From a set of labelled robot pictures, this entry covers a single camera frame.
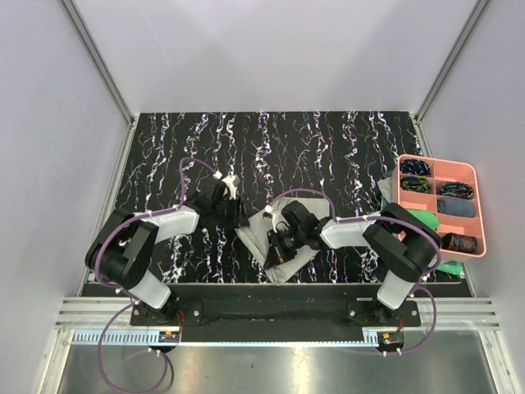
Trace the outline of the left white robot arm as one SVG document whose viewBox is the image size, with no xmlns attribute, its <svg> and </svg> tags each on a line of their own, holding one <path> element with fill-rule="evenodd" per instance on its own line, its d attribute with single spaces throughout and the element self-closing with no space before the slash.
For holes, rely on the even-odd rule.
<svg viewBox="0 0 525 394">
<path fill-rule="evenodd" d="M 89 247 L 84 264 L 98 279 L 135 300 L 137 313 L 167 325 L 176 319 L 177 299 L 149 269 L 155 245 L 198 229 L 234 230 L 248 225 L 240 179 L 236 175 L 206 177 L 179 208 L 155 213 L 114 210 Z"/>
</svg>

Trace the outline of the grey cloth napkin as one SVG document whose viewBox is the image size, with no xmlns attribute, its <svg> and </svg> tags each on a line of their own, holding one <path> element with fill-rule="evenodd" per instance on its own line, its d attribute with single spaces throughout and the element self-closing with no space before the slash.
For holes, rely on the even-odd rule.
<svg viewBox="0 0 525 394">
<path fill-rule="evenodd" d="M 302 246 L 297 255 L 291 261 L 279 263 L 273 268 L 265 268 L 264 264 L 270 253 L 270 244 L 267 232 L 272 230 L 272 221 L 263 216 L 263 211 L 255 213 L 249 218 L 249 225 L 235 230 L 243 245 L 255 258 L 259 267 L 262 268 L 270 282 L 280 285 L 291 279 L 303 266 L 311 262 L 319 253 L 309 246 Z"/>
</svg>

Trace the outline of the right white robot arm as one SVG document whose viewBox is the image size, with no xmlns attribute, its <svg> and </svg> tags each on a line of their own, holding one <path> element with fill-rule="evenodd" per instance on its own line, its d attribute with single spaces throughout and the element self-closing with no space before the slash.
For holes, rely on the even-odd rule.
<svg viewBox="0 0 525 394">
<path fill-rule="evenodd" d="M 436 231 L 406 208 L 389 203 L 379 213 L 356 218 L 317 218 L 294 200 L 272 219 L 267 231 L 269 254 L 265 268 L 282 268 L 299 257 L 300 250 L 338 250 L 367 246 L 388 268 L 376 297 L 348 319 L 361 327 L 394 326 L 402 321 L 401 305 L 413 293 L 432 261 L 441 261 L 442 241 Z"/>
</svg>

